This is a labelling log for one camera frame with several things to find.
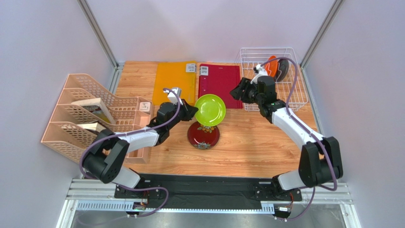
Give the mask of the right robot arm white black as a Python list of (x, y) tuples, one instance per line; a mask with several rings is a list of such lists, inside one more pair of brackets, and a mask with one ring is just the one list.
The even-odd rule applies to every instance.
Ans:
[(280, 128), (301, 150), (296, 170), (273, 177), (277, 191), (322, 187), (329, 181), (334, 183), (329, 190), (337, 189), (337, 180), (343, 176), (338, 140), (324, 137), (301, 121), (284, 101), (277, 98), (272, 77), (260, 76), (256, 81), (242, 78), (230, 95), (243, 103), (257, 104), (260, 114)]

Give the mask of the lime green plate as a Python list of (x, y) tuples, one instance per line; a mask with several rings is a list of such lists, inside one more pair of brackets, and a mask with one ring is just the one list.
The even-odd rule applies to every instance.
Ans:
[(203, 95), (197, 99), (195, 107), (198, 108), (195, 119), (204, 126), (217, 126), (225, 118), (226, 106), (224, 101), (214, 94)]

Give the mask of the red floral plate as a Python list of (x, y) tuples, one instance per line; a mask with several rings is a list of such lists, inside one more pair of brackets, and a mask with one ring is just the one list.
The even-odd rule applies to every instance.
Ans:
[(205, 126), (194, 122), (188, 129), (187, 139), (196, 149), (207, 150), (218, 143), (220, 131), (217, 126)]

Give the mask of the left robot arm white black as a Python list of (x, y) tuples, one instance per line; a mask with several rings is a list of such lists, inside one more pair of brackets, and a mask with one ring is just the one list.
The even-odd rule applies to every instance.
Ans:
[(160, 105), (156, 116), (142, 129), (126, 133), (102, 130), (83, 152), (79, 161), (80, 171), (90, 179), (134, 188), (141, 176), (124, 166), (126, 155), (162, 144), (176, 124), (192, 120), (198, 110), (185, 100), (176, 104), (165, 102)]

